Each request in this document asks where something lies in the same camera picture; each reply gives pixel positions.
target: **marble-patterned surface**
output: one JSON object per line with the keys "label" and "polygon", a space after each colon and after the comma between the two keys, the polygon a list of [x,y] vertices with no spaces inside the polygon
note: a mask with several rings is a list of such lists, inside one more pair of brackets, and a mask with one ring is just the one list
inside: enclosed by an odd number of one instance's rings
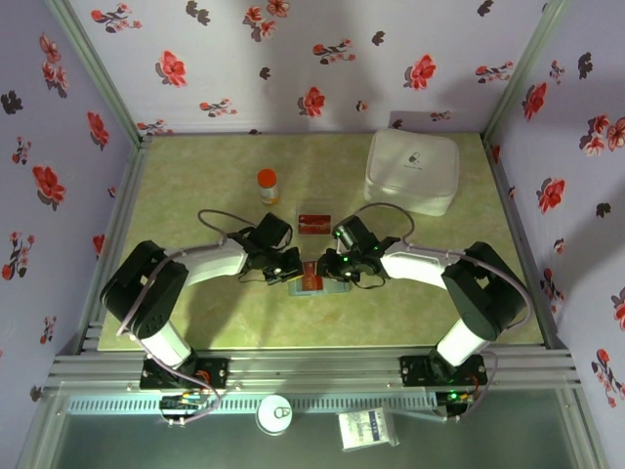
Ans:
{"label": "marble-patterned surface", "polygon": [[[443,217],[415,215],[413,242],[466,248],[490,243],[522,277],[519,259],[478,134],[447,134],[460,147],[460,184]],[[301,201],[334,202],[333,222],[365,203],[364,170],[371,135],[189,136],[156,138],[134,208],[123,258],[145,239],[161,246],[189,246],[216,240],[196,212],[217,208],[259,222],[268,211],[261,202],[256,173],[273,168],[280,201],[270,210],[296,224]],[[403,235],[407,222],[387,208],[361,216],[379,238]],[[214,216],[228,231],[237,222]],[[294,236],[303,259],[316,259],[332,245],[330,236]],[[192,285],[181,294],[173,324],[195,348],[400,346],[435,344],[458,320],[446,291],[411,280],[392,280],[376,290],[292,298],[287,285],[240,284],[219,277]],[[100,350],[133,349],[116,338],[118,321],[108,315]],[[531,324],[501,339],[541,343]]]}

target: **floral wallpaper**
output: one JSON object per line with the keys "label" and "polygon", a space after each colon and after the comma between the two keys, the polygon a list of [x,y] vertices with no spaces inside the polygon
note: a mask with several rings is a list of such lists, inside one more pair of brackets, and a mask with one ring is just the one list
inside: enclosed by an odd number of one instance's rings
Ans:
{"label": "floral wallpaper", "polygon": [[571,2],[490,139],[613,468],[625,456],[625,56],[605,44],[624,15],[618,0]]}
{"label": "floral wallpaper", "polygon": [[545,0],[69,3],[145,135],[482,131]]}
{"label": "floral wallpaper", "polygon": [[53,358],[77,332],[131,147],[43,2],[3,5],[0,28],[11,37],[0,43],[0,466],[10,469]]}

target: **small bottle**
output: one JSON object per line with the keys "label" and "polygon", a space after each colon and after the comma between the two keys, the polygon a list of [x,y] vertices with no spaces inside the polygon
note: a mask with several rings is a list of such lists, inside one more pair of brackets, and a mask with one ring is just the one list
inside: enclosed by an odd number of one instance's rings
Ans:
{"label": "small bottle", "polygon": [[261,169],[258,172],[258,186],[261,188],[261,199],[266,205],[277,203],[277,178],[275,171],[269,168]]}

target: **white box with label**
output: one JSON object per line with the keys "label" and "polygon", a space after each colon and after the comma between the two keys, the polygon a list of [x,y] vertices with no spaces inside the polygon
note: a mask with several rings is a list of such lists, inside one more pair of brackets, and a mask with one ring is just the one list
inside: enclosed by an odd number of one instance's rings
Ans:
{"label": "white box with label", "polygon": [[364,198],[410,212],[441,216],[458,191],[458,146],[453,140],[394,129],[376,132],[364,179]]}

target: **motor base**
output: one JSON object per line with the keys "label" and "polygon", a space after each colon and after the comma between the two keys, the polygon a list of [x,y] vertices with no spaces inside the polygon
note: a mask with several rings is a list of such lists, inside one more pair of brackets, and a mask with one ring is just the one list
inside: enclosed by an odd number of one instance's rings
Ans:
{"label": "motor base", "polygon": [[[228,359],[196,359],[194,366],[188,372],[199,380],[208,381],[215,389],[226,389],[226,381],[229,373]],[[145,359],[142,370],[141,389],[199,389],[195,383],[174,376],[161,368],[154,360]]]}
{"label": "motor base", "polygon": [[480,386],[488,382],[484,359],[481,355],[471,355],[448,378],[434,372],[432,358],[428,355],[405,356],[399,358],[399,374],[405,387],[427,386],[475,386],[473,376]]}

